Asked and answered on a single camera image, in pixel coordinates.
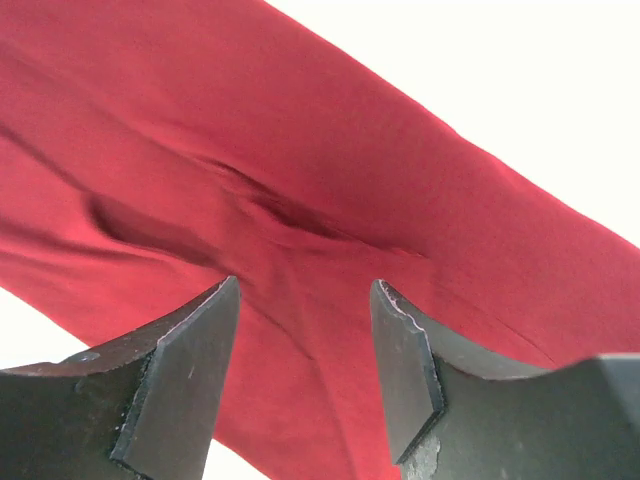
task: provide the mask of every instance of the pointed tip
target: pointed tip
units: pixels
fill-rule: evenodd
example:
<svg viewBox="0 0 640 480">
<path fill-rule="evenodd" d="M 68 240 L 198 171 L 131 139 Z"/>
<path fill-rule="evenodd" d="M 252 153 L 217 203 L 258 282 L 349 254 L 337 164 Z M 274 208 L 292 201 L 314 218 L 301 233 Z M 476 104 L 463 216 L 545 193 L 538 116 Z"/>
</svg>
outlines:
<svg viewBox="0 0 640 480">
<path fill-rule="evenodd" d="M 424 330 L 397 305 L 399 295 L 376 280 L 371 290 L 373 339 L 389 446 L 394 463 L 413 450 L 444 408 Z"/>
</svg>

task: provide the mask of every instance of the red leggings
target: red leggings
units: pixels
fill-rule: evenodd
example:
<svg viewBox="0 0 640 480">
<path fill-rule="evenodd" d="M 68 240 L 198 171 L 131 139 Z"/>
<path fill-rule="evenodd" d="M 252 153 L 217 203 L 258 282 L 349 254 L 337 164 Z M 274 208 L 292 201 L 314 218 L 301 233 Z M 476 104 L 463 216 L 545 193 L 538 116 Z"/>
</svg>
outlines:
<svg viewBox="0 0 640 480">
<path fill-rule="evenodd" d="M 267 4 L 1 2 L 1 285 L 96 344 L 228 274 L 216 436 L 275 480 L 397 478 L 375 278 L 522 361 L 640 349 L 635 247 Z"/>
</svg>

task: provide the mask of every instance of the red pants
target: red pants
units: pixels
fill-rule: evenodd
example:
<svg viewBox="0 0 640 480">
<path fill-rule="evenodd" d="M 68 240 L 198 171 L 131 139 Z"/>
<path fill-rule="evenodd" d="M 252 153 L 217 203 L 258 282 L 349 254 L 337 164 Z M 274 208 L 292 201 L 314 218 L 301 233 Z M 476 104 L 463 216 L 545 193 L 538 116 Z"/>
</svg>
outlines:
<svg viewBox="0 0 640 480">
<path fill-rule="evenodd" d="M 270 6 L 0 2 L 2 286 L 96 344 L 228 274 L 216 435 L 276 480 L 397 478 L 375 278 L 519 360 L 640 349 L 635 247 Z"/>
</svg>

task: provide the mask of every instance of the red fabric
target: red fabric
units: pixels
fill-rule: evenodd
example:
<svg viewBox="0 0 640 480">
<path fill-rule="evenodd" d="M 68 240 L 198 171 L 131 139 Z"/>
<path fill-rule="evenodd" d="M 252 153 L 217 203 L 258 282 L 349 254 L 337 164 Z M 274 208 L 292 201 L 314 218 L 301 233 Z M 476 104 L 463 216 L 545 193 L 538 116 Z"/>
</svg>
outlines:
<svg viewBox="0 0 640 480">
<path fill-rule="evenodd" d="M 635 247 L 261 2 L 0 2 L 0 122 L 2 285 L 96 344 L 237 275 L 216 435 L 273 479 L 398 478 L 375 278 L 527 362 L 640 347 Z"/>
</svg>

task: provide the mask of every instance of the white backdrop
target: white backdrop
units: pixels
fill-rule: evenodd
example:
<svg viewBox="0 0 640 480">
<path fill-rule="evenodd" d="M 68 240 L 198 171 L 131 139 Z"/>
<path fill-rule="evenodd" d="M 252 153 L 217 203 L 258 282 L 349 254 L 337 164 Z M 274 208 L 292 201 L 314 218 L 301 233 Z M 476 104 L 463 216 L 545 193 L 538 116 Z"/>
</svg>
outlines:
<svg viewBox="0 0 640 480">
<path fill-rule="evenodd" d="M 640 246 L 637 2 L 270 3 Z M 0 315 L 0 368 L 58 361 L 84 349 L 2 290 Z M 213 442 L 205 479 L 214 478 L 265 477 Z"/>
</svg>

